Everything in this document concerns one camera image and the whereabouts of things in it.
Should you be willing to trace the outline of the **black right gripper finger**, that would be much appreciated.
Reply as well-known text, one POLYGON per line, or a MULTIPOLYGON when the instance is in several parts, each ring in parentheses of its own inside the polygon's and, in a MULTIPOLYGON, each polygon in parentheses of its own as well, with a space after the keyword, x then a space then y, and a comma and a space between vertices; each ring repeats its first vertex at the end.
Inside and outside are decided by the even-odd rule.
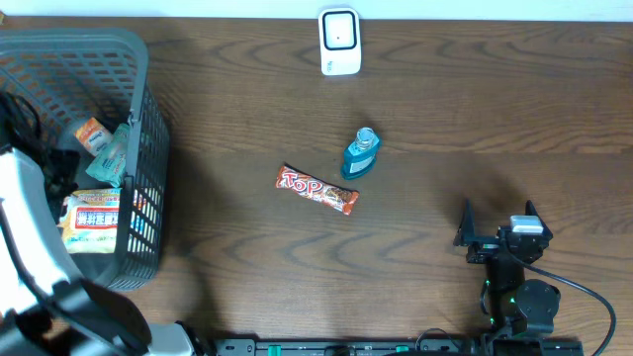
POLYGON ((470 246, 476 242, 474 216, 469 200, 465 201, 463 215, 455 234, 454 246, 470 246))
POLYGON ((537 210, 531 200, 525 203, 525 214, 528 216, 527 226, 524 228, 529 233, 540 233, 546 238, 552 238, 553 233, 548 225, 537 213, 537 210))

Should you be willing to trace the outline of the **blue mouthwash bottle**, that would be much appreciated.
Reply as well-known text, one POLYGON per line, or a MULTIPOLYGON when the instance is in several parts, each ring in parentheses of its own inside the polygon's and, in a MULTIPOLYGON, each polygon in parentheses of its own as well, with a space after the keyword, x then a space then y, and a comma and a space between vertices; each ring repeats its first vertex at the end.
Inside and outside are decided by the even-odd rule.
POLYGON ((341 176, 353 180, 371 171, 381 145, 382 140, 371 128, 359 129, 355 139, 343 151, 341 176))

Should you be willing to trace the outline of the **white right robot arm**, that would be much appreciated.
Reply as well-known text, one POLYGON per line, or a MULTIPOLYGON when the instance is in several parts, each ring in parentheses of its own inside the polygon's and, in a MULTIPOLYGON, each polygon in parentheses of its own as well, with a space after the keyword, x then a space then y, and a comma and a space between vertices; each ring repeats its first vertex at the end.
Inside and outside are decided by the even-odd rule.
POLYGON ((512 216, 494 235, 476 233, 471 204, 466 203, 454 239, 468 249, 466 260, 486 266, 487 280, 480 307, 491 318, 491 330, 470 342, 474 355, 582 355, 579 341, 555 340, 554 317, 559 311, 560 290, 538 279, 526 279, 524 270, 542 257, 553 238, 534 205, 512 216))

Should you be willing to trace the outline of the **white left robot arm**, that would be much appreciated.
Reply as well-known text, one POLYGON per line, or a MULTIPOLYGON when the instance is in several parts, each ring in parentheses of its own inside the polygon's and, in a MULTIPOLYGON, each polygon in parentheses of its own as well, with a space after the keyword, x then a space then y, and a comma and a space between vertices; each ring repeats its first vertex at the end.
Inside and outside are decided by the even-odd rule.
POLYGON ((211 354, 182 323, 148 324, 132 301, 84 278, 56 222, 80 155, 42 136, 34 107, 2 92, 2 354, 211 354))

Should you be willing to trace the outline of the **teal wet wipes pack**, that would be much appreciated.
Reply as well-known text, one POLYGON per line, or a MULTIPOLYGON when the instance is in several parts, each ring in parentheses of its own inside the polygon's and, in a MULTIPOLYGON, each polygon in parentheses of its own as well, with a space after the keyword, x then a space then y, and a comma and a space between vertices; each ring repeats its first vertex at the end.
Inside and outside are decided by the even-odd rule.
POLYGON ((109 183, 114 188, 122 185, 126 173, 127 147, 129 141, 130 126, 120 124, 113 140, 93 159, 86 169, 86 173, 104 183, 109 183))

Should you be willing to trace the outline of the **orange Top chocolate bar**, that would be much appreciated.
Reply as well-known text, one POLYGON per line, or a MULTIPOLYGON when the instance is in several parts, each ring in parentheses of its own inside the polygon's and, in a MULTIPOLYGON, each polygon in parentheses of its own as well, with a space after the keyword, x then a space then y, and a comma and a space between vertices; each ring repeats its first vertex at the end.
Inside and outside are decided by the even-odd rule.
POLYGON ((305 199, 331 207, 346 216, 351 214, 360 197, 358 191, 325 183, 288 165, 280 168, 275 187, 291 190, 305 199))

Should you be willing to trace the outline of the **small orange packet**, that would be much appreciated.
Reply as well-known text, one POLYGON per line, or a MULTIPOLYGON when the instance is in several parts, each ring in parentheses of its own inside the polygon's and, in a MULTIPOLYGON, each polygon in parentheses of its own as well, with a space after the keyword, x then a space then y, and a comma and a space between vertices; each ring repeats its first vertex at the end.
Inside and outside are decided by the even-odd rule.
POLYGON ((95 118, 90 118, 74 132, 75 138, 92 155, 99 155, 113 140, 113 135, 95 118))

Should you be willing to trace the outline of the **yellow wiper bag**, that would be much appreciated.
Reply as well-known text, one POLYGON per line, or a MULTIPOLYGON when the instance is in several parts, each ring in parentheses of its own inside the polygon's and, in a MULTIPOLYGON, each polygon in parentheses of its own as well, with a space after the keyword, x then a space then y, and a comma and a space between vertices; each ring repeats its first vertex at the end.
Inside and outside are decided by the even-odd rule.
POLYGON ((121 191, 77 190, 63 200, 57 226, 68 253, 115 252, 121 191))

